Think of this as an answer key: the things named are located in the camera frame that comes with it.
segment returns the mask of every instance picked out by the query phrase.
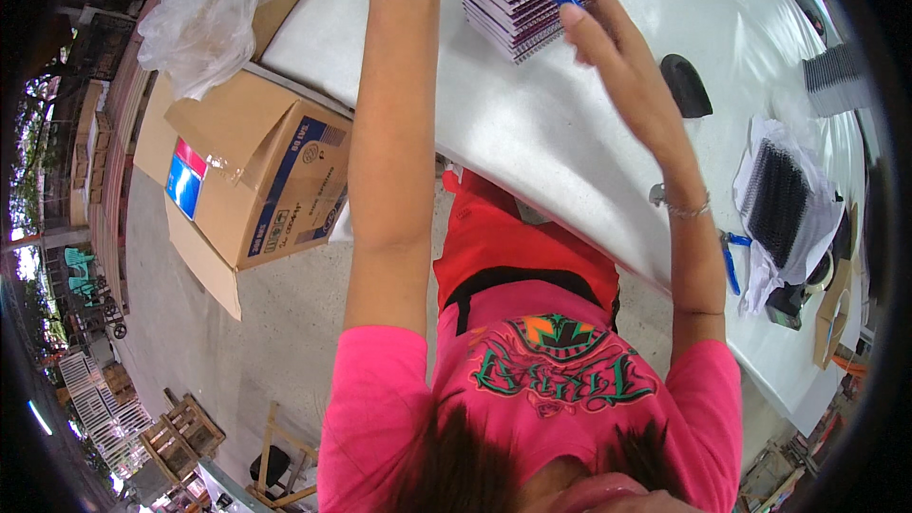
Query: pink t-shirt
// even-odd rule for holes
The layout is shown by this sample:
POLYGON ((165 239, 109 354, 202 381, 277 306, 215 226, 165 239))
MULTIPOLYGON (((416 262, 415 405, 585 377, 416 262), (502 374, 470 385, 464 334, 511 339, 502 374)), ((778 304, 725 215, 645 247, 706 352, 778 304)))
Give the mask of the pink t-shirt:
MULTIPOLYGON (((664 452, 687 501, 730 513, 741 469, 741 374, 725 344, 703 341, 663 383, 593 303, 538 280, 473 295, 468 331, 458 306, 438 323, 431 383, 462 402, 485 438, 514 448, 523 484, 559 456, 599 471, 621 430, 667 424, 664 452)), ((397 327, 357 327, 339 338, 323 423, 321 513, 371 511, 408 454, 431 391, 424 337, 397 327)))

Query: woman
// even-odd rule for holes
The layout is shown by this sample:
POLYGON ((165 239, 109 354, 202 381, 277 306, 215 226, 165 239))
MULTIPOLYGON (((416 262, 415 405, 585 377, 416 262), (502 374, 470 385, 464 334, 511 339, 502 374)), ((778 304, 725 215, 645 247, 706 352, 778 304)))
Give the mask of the woman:
POLYGON ((469 171, 426 312, 439 0, 370 0, 351 144, 355 249, 323 427, 320 511, 729 513, 740 373, 709 195, 680 113, 617 0, 561 9, 667 191, 674 331, 663 383, 614 331, 614 265, 469 171))

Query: paper sheet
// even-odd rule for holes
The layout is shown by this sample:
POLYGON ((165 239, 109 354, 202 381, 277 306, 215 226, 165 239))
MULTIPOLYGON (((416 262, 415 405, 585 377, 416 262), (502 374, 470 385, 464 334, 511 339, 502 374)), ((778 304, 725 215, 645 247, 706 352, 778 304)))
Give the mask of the paper sheet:
POLYGON ((774 119, 763 119, 756 115, 750 121, 750 148, 741 159, 741 167, 735 177, 732 191, 735 207, 741 213, 741 222, 747 235, 754 238, 750 246, 750 276, 747 290, 738 305, 740 314, 758 314, 766 299, 776 288, 785 283, 797 285, 804 282, 827 252, 833 236, 839 227, 845 202, 836 200, 836 184, 830 182, 824 171, 817 165, 816 154, 795 140, 784 124, 774 119), (807 179, 810 194, 807 210, 792 245, 792 252, 782 269, 776 268, 769 252, 758 243, 748 228, 750 211, 745 199, 751 181, 754 161, 760 152, 763 139, 769 139, 777 147, 792 154, 795 163, 807 179))

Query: box label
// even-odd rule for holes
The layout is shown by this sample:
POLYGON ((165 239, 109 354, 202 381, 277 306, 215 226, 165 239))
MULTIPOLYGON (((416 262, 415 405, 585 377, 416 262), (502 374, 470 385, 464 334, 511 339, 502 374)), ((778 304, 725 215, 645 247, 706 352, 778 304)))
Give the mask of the box label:
POLYGON ((178 138, 171 157, 171 170, 165 192, 190 220, 196 216, 196 201, 200 197, 202 179, 206 177, 206 162, 183 139, 178 138))
POLYGON ((171 171, 168 173, 165 192, 190 220, 196 216, 196 201, 200 197, 201 186, 202 179, 196 171, 174 155, 171 158, 171 171))
MULTIPOLYGON (((283 233, 290 231, 291 226, 300 214, 313 214, 313 209, 302 210, 301 205, 299 204, 296 205, 294 209, 281 209, 279 211, 276 211, 276 207, 282 196, 282 191, 285 190, 285 184, 288 182, 288 177, 295 167, 294 162, 298 156, 300 156, 302 163, 312 163, 320 158, 320 145, 316 142, 337 147, 343 142, 346 134, 345 131, 315 120, 312 117, 305 116, 301 120, 297 131, 294 133, 294 137, 292 137, 291 142, 288 144, 288 148, 285 150, 285 154, 282 156, 282 162, 279 164, 278 171, 275 173, 273 185, 269 188, 269 193, 266 195, 263 210, 260 212, 260 217, 256 223, 254 237, 251 239, 250 248, 247 250, 247 257, 257 256, 260 253, 269 254, 274 252, 279 247, 280 238, 282 238, 283 233)), ((333 169, 330 168, 329 176, 331 176, 332 173, 333 169)), ((323 238, 323 236, 325 236, 332 227, 333 221, 336 219, 336 214, 338 214, 338 210, 344 202, 345 194, 346 191, 343 190, 342 197, 336 202, 336 208, 330 211, 326 219, 328 225, 324 223, 324 226, 321 229, 314 230, 313 237, 309 239, 323 238)))

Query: hair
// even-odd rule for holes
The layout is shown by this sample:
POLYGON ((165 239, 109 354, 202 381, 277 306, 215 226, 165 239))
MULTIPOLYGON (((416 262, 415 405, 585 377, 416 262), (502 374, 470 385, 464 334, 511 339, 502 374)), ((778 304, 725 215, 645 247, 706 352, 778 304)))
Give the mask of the hair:
MULTIPOLYGON (((465 405, 455 405, 439 424, 440 403, 432 405, 411 455, 393 474, 383 513, 514 513, 519 475, 513 451, 485 440, 465 405)), ((641 431, 615 426, 617 443, 603 448, 598 473, 627 474, 649 491, 665 489, 684 498, 683 485, 663 451, 667 425, 650 420, 641 431)))

